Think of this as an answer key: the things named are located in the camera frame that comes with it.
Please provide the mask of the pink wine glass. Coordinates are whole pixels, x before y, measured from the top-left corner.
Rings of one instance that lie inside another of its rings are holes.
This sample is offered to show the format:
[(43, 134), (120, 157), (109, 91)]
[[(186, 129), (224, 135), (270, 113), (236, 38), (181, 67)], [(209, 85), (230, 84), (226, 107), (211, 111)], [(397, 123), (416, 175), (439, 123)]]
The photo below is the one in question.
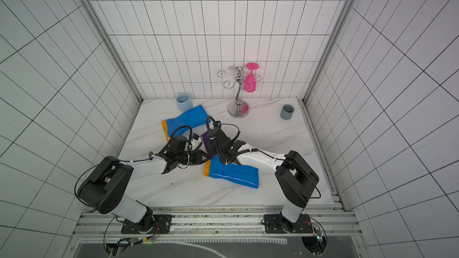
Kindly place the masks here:
[(250, 62), (246, 65), (246, 68), (250, 71), (244, 80), (243, 89), (247, 93), (253, 93), (257, 87), (256, 71), (259, 69), (257, 63)]

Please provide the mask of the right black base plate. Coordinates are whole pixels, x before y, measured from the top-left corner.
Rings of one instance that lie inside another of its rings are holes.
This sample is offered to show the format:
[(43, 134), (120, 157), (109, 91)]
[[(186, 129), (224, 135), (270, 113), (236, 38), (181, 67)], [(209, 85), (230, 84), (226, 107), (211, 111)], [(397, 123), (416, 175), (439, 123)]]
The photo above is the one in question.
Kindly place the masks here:
[(296, 222), (290, 222), (281, 214), (264, 215), (261, 223), (267, 234), (312, 234), (315, 231), (310, 216), (304, 214), (301, 214)]

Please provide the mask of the aluminium mounting rail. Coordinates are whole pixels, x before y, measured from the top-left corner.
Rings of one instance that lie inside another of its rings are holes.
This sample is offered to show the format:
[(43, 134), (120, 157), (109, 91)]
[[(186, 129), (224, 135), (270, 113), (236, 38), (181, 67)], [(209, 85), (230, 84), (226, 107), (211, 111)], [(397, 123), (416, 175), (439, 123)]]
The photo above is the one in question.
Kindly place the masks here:
[(278, 208), (156, 208), (145, 232), (122, 218), (84, 213), (74, 236), (115, 243), (122, 238), (149, 237), (157, 242), (274, 242), (286, 237), (356, 237), (362, 230), (354, 213), (337, 207), (308, 208), (294, 230), (284, 230)]

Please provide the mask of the blue rubber boot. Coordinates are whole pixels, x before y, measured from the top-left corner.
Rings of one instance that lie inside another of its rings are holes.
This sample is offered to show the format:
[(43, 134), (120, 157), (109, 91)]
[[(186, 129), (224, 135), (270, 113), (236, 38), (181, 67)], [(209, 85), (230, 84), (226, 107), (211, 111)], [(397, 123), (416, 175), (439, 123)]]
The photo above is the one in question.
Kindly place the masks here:
[(259, 170), (257, 168), (236, 164), (225, 165), (220, 162), (219, 156), (215, 156), (205, 163), (203, 173), (206, 177), (223, 179), (254, 189), (259, 188)]
[(162, 128), (164, 130), (166, 141), (172, 137), (172, 134), (179, 127), (188, 125), (191, 128), (199, 127), (206, 123), (206, 118), (208, 117), (207, 112), (204, 110), (202, 105), (194, 107), (176, 118), (166, 119), (161, 122)]

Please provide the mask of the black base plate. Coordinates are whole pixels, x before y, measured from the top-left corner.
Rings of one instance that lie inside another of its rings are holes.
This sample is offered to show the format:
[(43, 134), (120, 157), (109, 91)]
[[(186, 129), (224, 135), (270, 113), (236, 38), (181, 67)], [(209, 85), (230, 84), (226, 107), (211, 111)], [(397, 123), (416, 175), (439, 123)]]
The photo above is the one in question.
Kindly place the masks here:
[(121, 233), (135, 235), (154, 235), (156, 233), (168, 234), (172, 225), (172, 218), (172, 215), (147, 215), (139, 223), (125, 220)]
[(310, 216), (304, 214), (301, 214), (296, 222), (290, 222), (281, 214), (264, 215), (261, 223), (267, 234), (312, 234), (315, 231)]

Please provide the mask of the purple cloth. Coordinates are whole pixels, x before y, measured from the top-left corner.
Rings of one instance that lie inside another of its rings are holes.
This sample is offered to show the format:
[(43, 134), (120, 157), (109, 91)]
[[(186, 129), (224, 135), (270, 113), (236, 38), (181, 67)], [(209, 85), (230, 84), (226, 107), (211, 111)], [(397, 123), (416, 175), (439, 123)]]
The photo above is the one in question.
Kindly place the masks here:
[(206, 149), (206, 153), (211, 157), (211, 158), (215, 158), (216, 156), (216, 150), (215, 148), (213, 147), (212, 145), (212, 142), (210, 141), (210, 137), (209, 137), (209, 132), (206, 131), (204, 132), (202, 135), (202, 140), (203, 140), (203, 144), (204, 144), (204, 147)]

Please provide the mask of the light blue mug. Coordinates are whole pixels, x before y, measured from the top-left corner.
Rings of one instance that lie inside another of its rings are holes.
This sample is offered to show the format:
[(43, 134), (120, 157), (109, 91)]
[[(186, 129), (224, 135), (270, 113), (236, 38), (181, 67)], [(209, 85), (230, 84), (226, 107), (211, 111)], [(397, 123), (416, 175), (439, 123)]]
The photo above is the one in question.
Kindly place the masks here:
[(191, 96), (188, 93), (179, 92), (176, 96), (176, 104), (180, 112), (186, 112), (193, 108)]

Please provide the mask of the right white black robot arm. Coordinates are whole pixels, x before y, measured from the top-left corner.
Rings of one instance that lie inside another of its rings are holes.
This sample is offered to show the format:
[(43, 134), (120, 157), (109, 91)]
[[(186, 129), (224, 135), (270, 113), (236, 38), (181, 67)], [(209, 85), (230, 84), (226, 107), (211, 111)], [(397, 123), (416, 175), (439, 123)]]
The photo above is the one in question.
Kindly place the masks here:
[(257, 189), (260, 171), (275, 175), (286, 198), (280, 212), (285, 227), (298, 224), (308, 202), (322, 197), (317, 173), (293, 150), (288, 154), (264, 151), (228, 137), (219, 127), (206, 131), (203, 142), (212, 158), (204, 169), (207, 177)]

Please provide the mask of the grey-teal cup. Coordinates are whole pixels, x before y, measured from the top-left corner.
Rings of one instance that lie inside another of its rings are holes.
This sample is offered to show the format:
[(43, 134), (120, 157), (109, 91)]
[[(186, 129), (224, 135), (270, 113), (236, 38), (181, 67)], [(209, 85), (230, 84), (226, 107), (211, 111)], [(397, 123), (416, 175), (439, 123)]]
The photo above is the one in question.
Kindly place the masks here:
[(293, 117), (295, 108), (292, 105), (283, 105), (280, 111), (280, 117), (284, 120), (290, 120)]

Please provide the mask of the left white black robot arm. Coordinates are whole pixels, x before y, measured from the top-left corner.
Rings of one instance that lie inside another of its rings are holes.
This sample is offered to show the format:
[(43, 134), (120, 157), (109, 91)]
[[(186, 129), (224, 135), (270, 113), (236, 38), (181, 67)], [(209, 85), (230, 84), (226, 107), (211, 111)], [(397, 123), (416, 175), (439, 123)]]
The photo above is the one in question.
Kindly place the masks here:
[(125, 194), (129, 183), (211, 160), (211, 156), (200, 149), (203, 143), (198, 141), (197, 146), (193, 146), (192, 141), (184, 136), (174, 137), (160, 152), (150, 152), (148, 158), (142, 160), (123, 161), (107, 156), (91, 169), (75, 195), (101, 214), (110, 213), (132, 223), (149, 225), (153, 222), (150, 209)]

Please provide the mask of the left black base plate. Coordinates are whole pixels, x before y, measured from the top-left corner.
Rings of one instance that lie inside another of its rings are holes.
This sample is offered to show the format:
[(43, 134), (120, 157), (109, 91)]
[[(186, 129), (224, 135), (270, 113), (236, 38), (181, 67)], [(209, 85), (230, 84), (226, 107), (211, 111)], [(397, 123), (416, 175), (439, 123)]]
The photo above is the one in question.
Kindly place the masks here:
[(156, 233), (168, 234), (172, 225), (172, 218), (172, 215), (147, 215), (139, 223), (125, 220), (121, 233), (135, 235), (154, 235)]

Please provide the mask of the chrome glass holder stand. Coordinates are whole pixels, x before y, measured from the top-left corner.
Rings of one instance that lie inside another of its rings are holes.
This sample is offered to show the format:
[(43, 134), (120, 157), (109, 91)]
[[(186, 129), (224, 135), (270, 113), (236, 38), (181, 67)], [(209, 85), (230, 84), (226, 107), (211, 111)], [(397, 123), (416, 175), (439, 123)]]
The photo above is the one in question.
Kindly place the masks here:
[[(246, 66), (231, 66), (228, 68), (228, 72), (226, 70), (220, 70), (217, 72), (218, 78), (226, 78), (226, 77), (233, 77), (233, 80), (226, 80), (223, 85), (226, 89), (233, 89), (236, 87), (235, 92), (235, 99), (228, 105), (228, 113), (233, 118), (244, 118), (247, 117), (250, 111), (249, 105), (242, 99), (241, 94), (244, 91), (243, 85), (245, 76), (250, 71), (246, 68)], [(262, 77), (256, 73), (257, 83), (262, 80)]]

